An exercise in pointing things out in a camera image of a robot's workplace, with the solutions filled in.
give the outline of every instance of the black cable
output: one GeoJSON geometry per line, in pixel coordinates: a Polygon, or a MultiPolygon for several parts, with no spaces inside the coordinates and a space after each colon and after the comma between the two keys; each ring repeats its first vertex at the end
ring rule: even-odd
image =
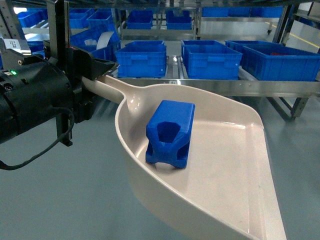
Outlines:
{"type": "Polygon", "coordinates": [[[18,165],[14,165],[14,166],[8,166],[7,164],[5,164],[4,162],[2,162],[0,160],[0,169],[3,170],[7,170],[7,171],[12,171],[12,170],[17,170],[20,169],[26,165],[28,165],[29,163],[31,163],[33,160],[39,158],[40,156],[42,156],[43,154],[45,154],[46,152],[48,152],[49,150],[51,150],[55,145],[57,145],[57,143],[59,143],[67,134],[69,134],[72,130],[72,128],[75,125],[75,116],[73,114],[73,112],[68,109],[68,108],[63,108],[63,107],[55,107],[54,108],[55,111],[57,111],[58,114],[68,114],[69,118],[70,118],[70,126],[68,128],[68,130],[61,134],[50,146],[48,146],[45,150],[43,150],[42,152],[38,153],[37,155],[34,155],[33,157],[31,157],[29,160],[18,164],[18,165]]]}

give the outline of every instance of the scoop handle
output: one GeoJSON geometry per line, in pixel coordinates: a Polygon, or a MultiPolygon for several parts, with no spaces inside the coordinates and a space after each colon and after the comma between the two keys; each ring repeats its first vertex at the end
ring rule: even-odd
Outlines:
{"type": "Polygon", "coordinates": [[[82,77],[81,80],[84,86],[90,92],[108,99],[116,104],[120,104],[122,100],[135,88],[134,86],[109,75],[100,76],[95,80],[82,77]]]}

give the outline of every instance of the yellow floor line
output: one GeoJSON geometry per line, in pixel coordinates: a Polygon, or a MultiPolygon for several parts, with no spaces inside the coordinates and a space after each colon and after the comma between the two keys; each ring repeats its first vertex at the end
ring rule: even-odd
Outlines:
{"type": "Polygon", "coordinates": [[[299,40],[305,42],[306,44],[309,44],[309,45],[311,45],[311,46],[313,46],[313,47],[315,47],[315,48],[320,49],[320,46],[318,46],[318,45],[316,45],[316,44],[314,44],[314,43],[312,43],[312,42],[310,42],[310,41],[308,41],[308,40],[305,40],[305,39],[303,39],[302,37],[299,37],[299,36],[297,36],[297,35],[295,35],[295,34],[293,34],[293,33],[290,33],[290,35],[291,35],[292,37],[295,37],[296,39],[299,39],[299,40]]]}

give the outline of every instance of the crate handle opening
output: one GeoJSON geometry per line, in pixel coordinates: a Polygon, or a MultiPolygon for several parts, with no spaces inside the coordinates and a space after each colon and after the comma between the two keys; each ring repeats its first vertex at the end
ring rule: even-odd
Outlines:
{"type": "Polygon", "coordinates": [[[222,56],[209,56],[208,62],[224,62],[226,60],[225,57],[222,56]]]}
{"type": "Polygon", "coordinates": [[[147,55],[132,55],[131,56],[132,60],[148,60],[147,55]]]}

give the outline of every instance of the red item in bin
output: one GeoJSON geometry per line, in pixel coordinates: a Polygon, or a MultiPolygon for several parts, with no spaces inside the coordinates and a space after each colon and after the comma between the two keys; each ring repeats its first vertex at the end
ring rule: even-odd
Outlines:
{"type": "Polygon", "coordinates": [[[270,55],[271,56],[288,56],[288,54],[282,54],[282,53],[278,53],[278,52],[272,52],[270,55]]]}

